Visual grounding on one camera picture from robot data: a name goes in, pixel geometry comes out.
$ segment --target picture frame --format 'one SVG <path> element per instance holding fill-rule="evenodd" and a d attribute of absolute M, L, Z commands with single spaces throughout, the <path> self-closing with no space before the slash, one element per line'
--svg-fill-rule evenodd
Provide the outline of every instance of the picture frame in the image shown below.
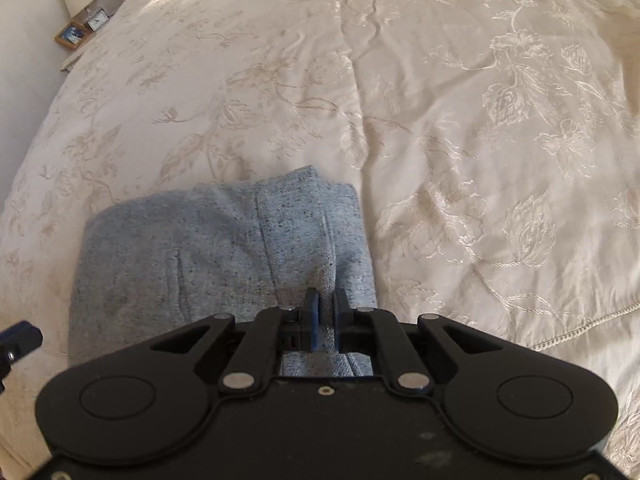
<path fill-rule="evenodd" d="M 77 22 L 69 22 L 55 37 L 56 43 L 75 50 L 82 45 L 93 31 Z"/>

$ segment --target alarm clock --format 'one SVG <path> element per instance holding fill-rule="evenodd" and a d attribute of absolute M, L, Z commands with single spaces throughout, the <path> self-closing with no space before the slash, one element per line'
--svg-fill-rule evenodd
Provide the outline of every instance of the alarm clock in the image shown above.
<path fill-rule="evenodd" d="M 107 13 L 104 12 L 104 9 L 99 9 L 92 17 L 87 20 L 86 24 L 89 28 L 91 28 L 92 31 L 95 32 L 108 21 L 109 17 L 107 16 Z"/>

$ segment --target bed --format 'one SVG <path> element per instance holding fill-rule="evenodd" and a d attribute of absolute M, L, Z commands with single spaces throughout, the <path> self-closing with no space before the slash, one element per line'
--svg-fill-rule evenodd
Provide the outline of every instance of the bed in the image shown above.
<path fill-rule="evenodd" d="M 0 466 L 47 458 L 82 230 L 115 203 L 315 165 L 358 191 L 380 305 L 437 312 L 615 389 L 640 476 L 638 0 L 127 0 L 51 105 L 0 218 L 0 326 L 43 349 Z"/>

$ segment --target bedside table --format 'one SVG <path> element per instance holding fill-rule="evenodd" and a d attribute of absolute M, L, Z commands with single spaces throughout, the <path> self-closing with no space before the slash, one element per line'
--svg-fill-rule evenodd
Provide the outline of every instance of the bedside table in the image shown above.
<path fill-rule="evenodd" d="M 86 51 L 87 45 L 91 43 L 91 40 L 96 37 L 97 32 L 90 35 L 82 45 L 76 48 L 69 57 L 67 57 L 62 65 L 60 65 L 60 72 L 71 72 L 71 69 L 76 65 L 78 60 L 82 57 L 82 54 Z"/>

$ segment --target gray towel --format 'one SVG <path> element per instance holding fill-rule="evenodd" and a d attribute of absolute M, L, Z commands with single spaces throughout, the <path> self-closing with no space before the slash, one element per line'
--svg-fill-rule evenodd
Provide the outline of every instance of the gray towel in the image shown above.
<path fill-rule="evenodd" d="M 239 322 L 264 308 L 322 299 L 322 352 L 286 354 L 287 375 L 370 374 L 333 347 L 331 294 L 376 306 L 353 187 L 315 168 L 261 182 L 198 186 L 111 207 L 86 226 L 69 313 L 75 365 L 217 312 Z"/>

